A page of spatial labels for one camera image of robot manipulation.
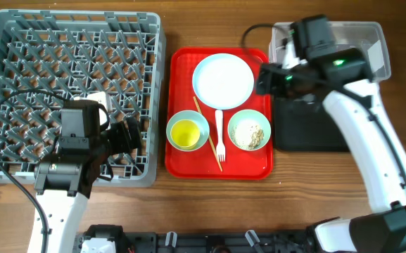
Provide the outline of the yellow plastic cup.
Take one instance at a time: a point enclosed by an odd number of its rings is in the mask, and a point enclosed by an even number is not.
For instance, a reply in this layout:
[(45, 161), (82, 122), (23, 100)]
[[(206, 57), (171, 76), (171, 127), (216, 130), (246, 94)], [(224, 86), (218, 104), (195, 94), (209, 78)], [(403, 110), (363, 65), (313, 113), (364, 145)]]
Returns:
[(198, 125), (189, 119), (182, 119), (172, 125), (170, 137), (180, 150), (193, 150), (200, 138)]

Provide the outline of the light blue bowl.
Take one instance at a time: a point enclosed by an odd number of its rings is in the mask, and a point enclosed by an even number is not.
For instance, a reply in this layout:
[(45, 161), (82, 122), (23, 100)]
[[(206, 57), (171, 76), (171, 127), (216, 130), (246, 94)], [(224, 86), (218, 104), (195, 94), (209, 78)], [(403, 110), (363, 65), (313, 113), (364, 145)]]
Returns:
[(166, 136), (176, 149), (191, 152), (201, 148), (209, 138), (210, 127), (201, 113), (182, 110), (173, 115), (167, 123)]

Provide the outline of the rice and nut scraps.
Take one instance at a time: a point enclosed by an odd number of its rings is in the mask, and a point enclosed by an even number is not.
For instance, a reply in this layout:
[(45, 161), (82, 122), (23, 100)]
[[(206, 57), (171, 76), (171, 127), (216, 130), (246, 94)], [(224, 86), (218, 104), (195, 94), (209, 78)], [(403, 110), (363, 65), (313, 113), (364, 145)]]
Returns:
[(234, 143), (244, 150), (256, 149), (264, 138), (264, 132), (254, 121), (239, 122), (231, 132)]

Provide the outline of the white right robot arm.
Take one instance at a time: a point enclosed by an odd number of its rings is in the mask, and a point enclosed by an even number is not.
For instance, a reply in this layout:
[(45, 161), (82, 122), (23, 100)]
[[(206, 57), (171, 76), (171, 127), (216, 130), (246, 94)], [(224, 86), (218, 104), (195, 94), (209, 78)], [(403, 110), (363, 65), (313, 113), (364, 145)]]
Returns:
[(322, 102), (364, 181), (371, 214), (331, 219), (311, 229), (319, 252), (406, 251), (406, 152), (384, 109), (379, 84), (358, 48), (338, 50), (329, 20), (315, 15), (284, 33), (285, 60), (264, 63), (259, 94)]

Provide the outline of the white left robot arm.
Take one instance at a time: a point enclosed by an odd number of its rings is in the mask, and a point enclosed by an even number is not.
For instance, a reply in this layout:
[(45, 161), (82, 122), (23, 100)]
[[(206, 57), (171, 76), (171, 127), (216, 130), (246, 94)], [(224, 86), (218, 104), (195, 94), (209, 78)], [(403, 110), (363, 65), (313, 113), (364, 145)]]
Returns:
[(139, 122), (100, 123), (104, 106), (94, 100), (69, 100), (61, 109), (61, 133), (52, 153), (34, 171), (36, 211), (29, 252), (71, 252), (101, 165), (109, 157), (141, 147)]

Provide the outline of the mint green bowl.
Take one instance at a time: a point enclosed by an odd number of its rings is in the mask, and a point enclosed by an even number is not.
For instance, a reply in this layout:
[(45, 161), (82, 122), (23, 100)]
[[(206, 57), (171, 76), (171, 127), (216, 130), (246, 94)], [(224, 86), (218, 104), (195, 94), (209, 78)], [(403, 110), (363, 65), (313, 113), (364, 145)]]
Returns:
[(229, 139), (232, 141), (232, 143), (237, 147), (238, 147), (234, 141), (233, 138), (231, 136), (231, 132), (233, 131), (233, 128), (242, 121), (254, 121), (257, 124), (260, 125), (260, 127), (262, 128), (263, 132), (264, 132), (264, 138), (261, 141), (260, 145), (253, 150), (245, 150), (245, 151), (256, 151), (259, 150), (261, 148), (264, 148), (272, 135), (272, 129), (271, 129), (271, 125), (269, 120), (266, 118), (266, 116), (264, 116), (261, 112), (258, 112), (256, 110), (251, 110), (251, 109), (245, 109), (245, 110), (240, 110), (237, 113), (235, 113), (231, 119), (229, 120), (228, 123), (228, 135), (229, 135)]

